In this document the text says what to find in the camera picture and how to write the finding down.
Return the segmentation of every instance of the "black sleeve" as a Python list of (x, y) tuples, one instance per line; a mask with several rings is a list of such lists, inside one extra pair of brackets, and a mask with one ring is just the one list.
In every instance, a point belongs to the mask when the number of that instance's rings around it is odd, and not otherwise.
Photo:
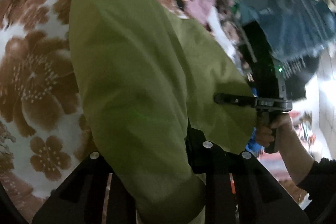
[(309, 174), (299, 183), (299, 188), (310, 195), (310, 199), (333, 196), (336, 192), (336, 160), (322, 159), (314, 162)]
[(336, 193), (336, 161), (322, 159), (320, 163), (314, 162), (309, 174), (298, 187), (309, 193), (312, 202), (305, 209), (305, 213), (313, 221)]

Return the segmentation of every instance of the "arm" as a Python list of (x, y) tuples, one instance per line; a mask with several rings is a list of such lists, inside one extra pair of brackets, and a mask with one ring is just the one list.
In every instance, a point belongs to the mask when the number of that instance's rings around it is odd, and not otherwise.
[(270, 126), (263, 125), (262, 120), (259, 120), (257, 143), (268, 147), (274, 140), (272, 128), (277, 128), (276, 148), (281, 154), (290, 177), (298, 185), (310, 172), (314, 159), (302, 146), (288, 114), (280, 115)]

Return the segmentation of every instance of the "pink cloth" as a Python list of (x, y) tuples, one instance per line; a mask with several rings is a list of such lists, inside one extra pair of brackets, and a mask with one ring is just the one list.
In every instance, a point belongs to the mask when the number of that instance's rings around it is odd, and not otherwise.
[(188, 0), (184, 11), (197, 19), (202, 25), (206, 25), (211, 7), (215, 5), (216, 0)]

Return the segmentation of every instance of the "hand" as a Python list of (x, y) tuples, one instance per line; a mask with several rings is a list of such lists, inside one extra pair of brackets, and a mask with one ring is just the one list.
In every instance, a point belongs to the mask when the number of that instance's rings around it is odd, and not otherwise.
[(263, 146), (269, 147), (274, 142), (272, 129), (278, 129), (279, 134), (290, 132), (293, 128), (292, 120), (287, 113), (280, 114), (271, 124), (265, 124), (263, 117), (257, 119), (256, 142)]
[(255, 141), (263, 147), (269, 147), (271, 142), (274, 142), (272, 130), (268, 124), (265, 124), (263, 117), (258, 116), (255, 132)]
[(271, 129), (278, 129), (280, 134), (286, 134), (293, 129), (293, 121), (288, 113), (280, 114), (270, 125)]

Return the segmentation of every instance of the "black handle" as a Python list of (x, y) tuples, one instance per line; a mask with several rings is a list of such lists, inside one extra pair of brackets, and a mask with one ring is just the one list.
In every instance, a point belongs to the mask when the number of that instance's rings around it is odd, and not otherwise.
[[(273, 122), (278, 117), (279, 114), (281, 114), (280, 111), (271, 111), (271, 112), (268, 112), (269, 124), (271, 124), (271, 122)], [(272, 132), (272, 136), (274, 137), (274, 142), (271, 142), (271, 144), (269, 145), (269, 147), (265, 147), (265, 152), (267, 154), (273, 154), (273, 153), (278, 152), (276, 150), (276, 148), (275, 148), (275, 141), (276, 141), (276, 136), (277, 136), (277, 130), (273, 129), (272, 131), (273, 131)]]

